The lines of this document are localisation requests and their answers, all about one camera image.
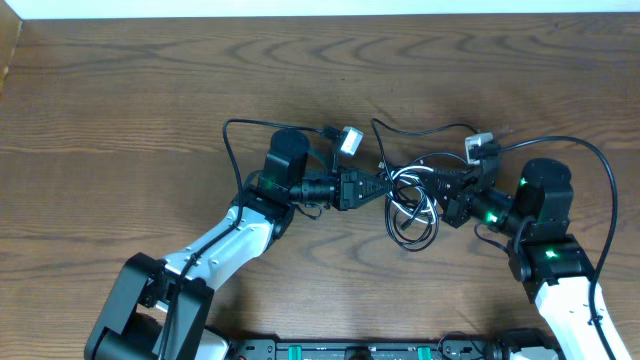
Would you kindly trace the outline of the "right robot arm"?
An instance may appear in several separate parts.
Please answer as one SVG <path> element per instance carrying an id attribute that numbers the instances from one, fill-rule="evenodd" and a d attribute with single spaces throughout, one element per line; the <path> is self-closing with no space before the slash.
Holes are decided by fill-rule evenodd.
<path id="1" fill-rule="evenodd" d="M 595 269 L 568 231 L 569 168 L 548 158 L 530 160 L 509 196 L 495 187 L 495 165 L 482 160 L 466 170 L 425 171 L 419 178 L 442 207 L 443 222 L 458 228 L 475 217 L 509 237 L 504 250 L 512 275 L 551 329 L 561 357 L 629 358 Z"/>

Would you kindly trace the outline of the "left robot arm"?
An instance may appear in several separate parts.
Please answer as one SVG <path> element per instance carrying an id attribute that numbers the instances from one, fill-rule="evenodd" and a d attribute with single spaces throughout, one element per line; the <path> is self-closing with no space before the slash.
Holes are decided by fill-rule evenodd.
<path id="1" fill-rule="evenodd" d="M 230 343 L 207 329 L 215 292 L 265 253 L 302 207 L 359 208 L 388 194 L 388 181 L 335 161 L 311 174 L 307 136 L 276 131 L 258 182 L 242 185 L 218 225 L 191 245 L 127 260 L 87 340 L 87 359 L 223 359 Z"/>

